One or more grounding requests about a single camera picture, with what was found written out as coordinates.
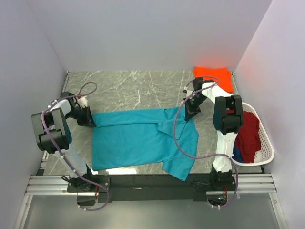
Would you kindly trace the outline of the teal polo shirt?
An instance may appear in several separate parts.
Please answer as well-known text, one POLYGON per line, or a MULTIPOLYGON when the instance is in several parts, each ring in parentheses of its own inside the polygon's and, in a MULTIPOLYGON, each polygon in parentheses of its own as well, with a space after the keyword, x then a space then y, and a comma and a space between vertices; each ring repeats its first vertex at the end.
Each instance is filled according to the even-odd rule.
POLYGON ((194 164, 198 131, 177 107, 95 113, 92 168, 95 171, 150 163, 185 181, 194 164))

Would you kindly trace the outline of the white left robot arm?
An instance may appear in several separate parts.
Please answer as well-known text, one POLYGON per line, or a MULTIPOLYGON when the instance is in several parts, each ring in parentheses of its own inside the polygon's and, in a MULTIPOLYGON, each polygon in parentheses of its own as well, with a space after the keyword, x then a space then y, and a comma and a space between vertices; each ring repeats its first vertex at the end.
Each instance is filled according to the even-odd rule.
POLYGON ((87 96, 61 93, 46 111, 33 114, 31 122, 36 144, 41 151, 54 155, 66 167, 69 177, 61 178, 81 192, 95 190, 95 179, 89 166, 72 147, 72 135, 67 119, 75 119, 79 126, 96 127, 87 96))

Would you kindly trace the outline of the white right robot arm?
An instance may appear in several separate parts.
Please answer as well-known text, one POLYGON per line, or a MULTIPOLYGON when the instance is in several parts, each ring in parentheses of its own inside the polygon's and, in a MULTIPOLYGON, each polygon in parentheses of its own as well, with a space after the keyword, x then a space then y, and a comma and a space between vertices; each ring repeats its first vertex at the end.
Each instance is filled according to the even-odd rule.
POLYGON ((208 183, 213 190, 235 185, 231 159, 235 139, 244 123, 241 96, 226 92, 218 86, 218 81, 216 77, 211 80, 195 78, 189 82, 193 90, 188 90, 186 86, 183 91, 186 93, 183 101, 185 121, 201 112, 200 105, 206 99, 214 104, 213 125, 217 131, 217 147, 208 183))

